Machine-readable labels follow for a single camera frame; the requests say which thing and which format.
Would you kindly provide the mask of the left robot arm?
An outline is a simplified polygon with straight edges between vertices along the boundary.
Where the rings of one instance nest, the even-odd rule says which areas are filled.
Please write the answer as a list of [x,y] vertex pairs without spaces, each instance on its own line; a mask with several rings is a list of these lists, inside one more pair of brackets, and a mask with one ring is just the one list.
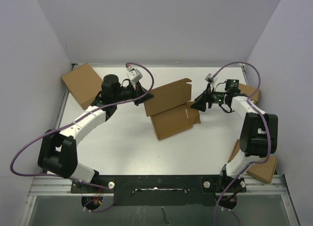
[[127,73],[124,86],[117,75],[103,78],[101,90],[91,105],[72,124],[57,132],[48,131],[42,140],[38,166],[64,179],[82,181],[82,187],[94,192],[99,187],[99,173],[78,162],[77,145],[97,126],[108,121],[118,104],[127,101],[136,106],[153,98],[142,87],[142,74],[136,69]]

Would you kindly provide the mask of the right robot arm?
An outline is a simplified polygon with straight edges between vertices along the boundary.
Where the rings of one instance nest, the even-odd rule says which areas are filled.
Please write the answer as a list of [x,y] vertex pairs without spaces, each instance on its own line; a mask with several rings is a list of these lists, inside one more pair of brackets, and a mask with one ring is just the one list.
[[218,187],[228,191],[253,165],[266,163],[276,152],[278,137],[278,116],[269,114],[256,106],[259,89],[243,85],[237,79],[223,82],[225,89],[217,91],[217,85],[209,78],[206,89],[190,106],[205,112],[217,104],[225,113],[236,112],[243,118],[239,138],[240,149],[235,157],[226,164],[217,179]]

